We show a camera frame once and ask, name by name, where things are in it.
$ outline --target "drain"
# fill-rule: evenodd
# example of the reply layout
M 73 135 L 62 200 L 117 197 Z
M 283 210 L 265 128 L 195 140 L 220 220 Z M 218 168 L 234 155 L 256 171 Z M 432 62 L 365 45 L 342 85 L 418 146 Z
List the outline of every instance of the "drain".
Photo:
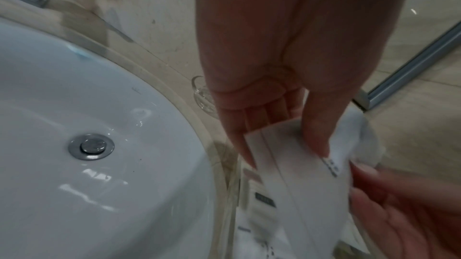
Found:
M 79 160 L 99 160 L 114 150 L 114 142 L 107 136 L 89 134 L 76 137 L 70 142 L 69 153 Z

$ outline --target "fingernail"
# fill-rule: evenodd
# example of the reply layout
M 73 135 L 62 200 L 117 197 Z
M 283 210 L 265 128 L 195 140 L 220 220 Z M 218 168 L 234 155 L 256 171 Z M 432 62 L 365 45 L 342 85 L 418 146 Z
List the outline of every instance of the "fingernail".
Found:
M 379 172 L 375 169 L 375 168 L 372 168 L 368 165 L 365 165 L 365 164 L 356 164 L 357 168 L 359 168 L 360 170 L 362 170 L 363 172 L 369 174 L 369 175 L 373 175 L 373 176 L 377 176 L 379 174 Z

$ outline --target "bathroom counter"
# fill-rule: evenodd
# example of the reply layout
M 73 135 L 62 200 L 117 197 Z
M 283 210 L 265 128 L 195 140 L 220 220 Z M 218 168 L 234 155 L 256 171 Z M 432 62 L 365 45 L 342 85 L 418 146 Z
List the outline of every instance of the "bathroom counter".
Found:
M 190 81 L 73 0 L 49 0 L 44 9 L 18 0 L 0 0 L 0 17 L 62 38 L 107 58 L 150 84 L 184 115 L 200 138 L 212 164 L 218 205 L 210 258 L 217 258 L 227 193 L 221 165 L 227 138 L 219 121 L 196 105 Z

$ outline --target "hand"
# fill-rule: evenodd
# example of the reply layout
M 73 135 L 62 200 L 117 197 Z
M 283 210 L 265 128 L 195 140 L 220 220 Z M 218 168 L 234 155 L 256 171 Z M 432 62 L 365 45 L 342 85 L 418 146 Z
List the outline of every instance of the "hand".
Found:
M 196 0 L 206 82 L 243 157 L 252 162 L 243 134 L 301 114 L 308 146 L 328 156 L 329 137 L 377 65 L 402 3 Z
M 353 166 L 351 210 L 389 259 L 461 258 L 461 186 Z

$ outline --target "white sink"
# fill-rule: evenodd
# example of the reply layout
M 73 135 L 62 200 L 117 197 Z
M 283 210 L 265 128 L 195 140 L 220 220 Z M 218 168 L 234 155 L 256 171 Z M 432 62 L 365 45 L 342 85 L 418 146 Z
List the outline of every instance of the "white sink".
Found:
M 68 145 L 84 134 L 115 149 L 78 160 Z M 0 258 L 208 257 L 213 173 L 181 113 L 116 64 L 4 20 L 0 155 Z

